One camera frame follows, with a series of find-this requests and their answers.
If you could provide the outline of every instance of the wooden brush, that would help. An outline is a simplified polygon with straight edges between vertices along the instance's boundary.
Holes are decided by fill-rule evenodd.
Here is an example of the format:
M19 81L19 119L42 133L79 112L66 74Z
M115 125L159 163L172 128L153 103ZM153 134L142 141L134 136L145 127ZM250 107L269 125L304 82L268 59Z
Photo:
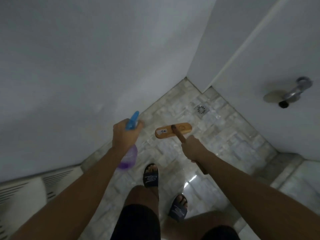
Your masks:
M159 139L164 139L172 136L177 136L181 143L186 142L186 138L183 134L189 133L192 131L192 126L189 123L180 123L176 125L168 125L164 127L160 127L155 130L155 136ZM203 174L208 174L208 172L204 169L204 167L195 161L197 166L200 168Z

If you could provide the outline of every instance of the person's left hand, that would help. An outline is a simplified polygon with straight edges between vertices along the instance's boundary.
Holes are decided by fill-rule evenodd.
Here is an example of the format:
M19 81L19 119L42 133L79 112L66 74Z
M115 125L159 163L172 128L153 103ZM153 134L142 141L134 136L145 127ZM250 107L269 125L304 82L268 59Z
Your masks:
M137 141L143 128L143 121L139 120L135 129L126 130L129 119L120 121L113 126L112 147L127 152Z

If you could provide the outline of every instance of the person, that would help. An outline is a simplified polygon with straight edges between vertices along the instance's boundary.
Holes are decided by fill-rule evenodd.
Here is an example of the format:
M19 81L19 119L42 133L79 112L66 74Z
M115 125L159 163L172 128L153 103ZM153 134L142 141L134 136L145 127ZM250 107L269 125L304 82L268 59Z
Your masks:
M112 148L91 169L34 214L11 239L78 239L95 213L122 157L143 127L125 130L127 120L113 127ZM208 151L194 136L182 144L186 157L199 162L261 240L320 239L320 218L281 192L255 181ZM206 240L239 239L220 213L207 212L184 219L188 199L178 194L162 229L158 219L158 169L146 166L144 186L128 194L111 236L118 239Z

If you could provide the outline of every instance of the blue spray nozzle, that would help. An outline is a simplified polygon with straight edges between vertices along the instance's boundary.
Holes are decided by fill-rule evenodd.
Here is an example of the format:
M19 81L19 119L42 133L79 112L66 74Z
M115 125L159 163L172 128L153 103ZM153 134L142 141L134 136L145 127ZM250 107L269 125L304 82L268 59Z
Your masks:
M139 116L139 111L134 112L134 114L131 116L130 120L125 126L125 129L128 130L134 130L136 128L137 120Z

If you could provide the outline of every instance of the person's left arm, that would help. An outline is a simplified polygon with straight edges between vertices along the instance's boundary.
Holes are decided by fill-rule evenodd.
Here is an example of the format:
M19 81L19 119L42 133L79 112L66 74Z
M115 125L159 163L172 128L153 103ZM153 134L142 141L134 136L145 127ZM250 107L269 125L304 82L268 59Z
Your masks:
M143 128L139 121L136 129L126 131L127 121L113 126L112 148L91 169L34 214L11 240L79 238L94 215L115 169Z

